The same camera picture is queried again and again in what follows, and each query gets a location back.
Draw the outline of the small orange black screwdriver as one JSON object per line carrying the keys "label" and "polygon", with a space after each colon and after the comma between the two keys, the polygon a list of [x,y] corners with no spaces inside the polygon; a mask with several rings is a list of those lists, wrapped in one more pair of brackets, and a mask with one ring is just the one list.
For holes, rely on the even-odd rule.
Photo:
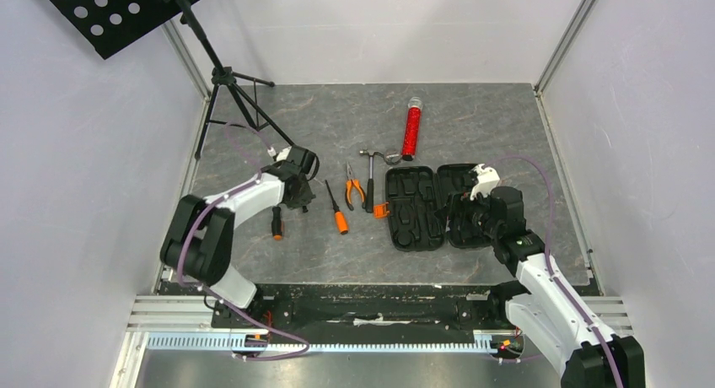
{"label": "small orange black screwdriver", "polygon": [[275,206],[271,209],[271,234],[274,240],[281,240],[283,238],[283,221],[282,221],[282,209],[279,206]]}

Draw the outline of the black plastic tool case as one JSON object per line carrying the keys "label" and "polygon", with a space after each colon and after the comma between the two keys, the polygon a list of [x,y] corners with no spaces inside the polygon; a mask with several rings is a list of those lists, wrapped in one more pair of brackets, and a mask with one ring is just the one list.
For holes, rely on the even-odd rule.
{"label": "black plastic tool case", "polygon": [[471,199],[489,195],[501,181],[492,167],[483,164],[444,164],[390,169],[384,178],[385,203],[375,216],[386,218],[393,246],[403,252],[435,251],[448,243],[457,249],[476,249],[489,240],[450,240],[446,204],[454,193]]}

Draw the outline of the large orange handle screwdriver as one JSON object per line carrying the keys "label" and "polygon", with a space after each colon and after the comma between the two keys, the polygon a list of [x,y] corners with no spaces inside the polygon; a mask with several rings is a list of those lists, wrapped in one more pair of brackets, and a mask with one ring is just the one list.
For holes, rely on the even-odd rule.
{"label": "large orange handle screwdriver", "polygon": [[341,209],[339,208],[339,206],[336,202],[336,199],[333,196],[329,182],[324,181],[324,184],[325,184],[326,190],[328,191],[328,194],[329,194],[329,197],[331,200],[331,206],[332,206],[332,209],[334,212],[334,219],[336,222],[337,230],[338,230],[339,234],[341,234],[341,235],[348,234],[349,227],[348,227],[346,218],[345,218],[344,214],[342,213]]}

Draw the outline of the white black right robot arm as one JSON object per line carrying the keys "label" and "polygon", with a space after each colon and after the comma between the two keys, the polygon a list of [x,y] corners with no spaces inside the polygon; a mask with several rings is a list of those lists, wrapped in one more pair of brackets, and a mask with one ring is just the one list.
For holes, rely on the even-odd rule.
{"label": "white black right robot arm", "polygon": [[498,186],[486,197],[457,193],[441,214],[476,226],[513,275],[491,288],[487,317],[495,326],[523,331],[562,387],[646,386],[642,346],[603,322],[562,276],[546,243],[527,227],[521,191]]}

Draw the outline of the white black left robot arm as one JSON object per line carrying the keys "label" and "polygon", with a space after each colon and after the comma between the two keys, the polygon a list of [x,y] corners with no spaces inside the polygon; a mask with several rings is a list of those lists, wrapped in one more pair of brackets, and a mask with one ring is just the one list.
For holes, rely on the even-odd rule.
{"label": "white black left robot arm", "polygon": [[197,280],[225,304],[244,327],[259,325],[265,306],[258,287],[231,265],[234,231],[268,208],[307,207],[315,198],[309,181],[319,167],[317,155],[291,146],[247,181],[215,195],[182,197],[175,209],[160,261],[176,270],[177,281]]}

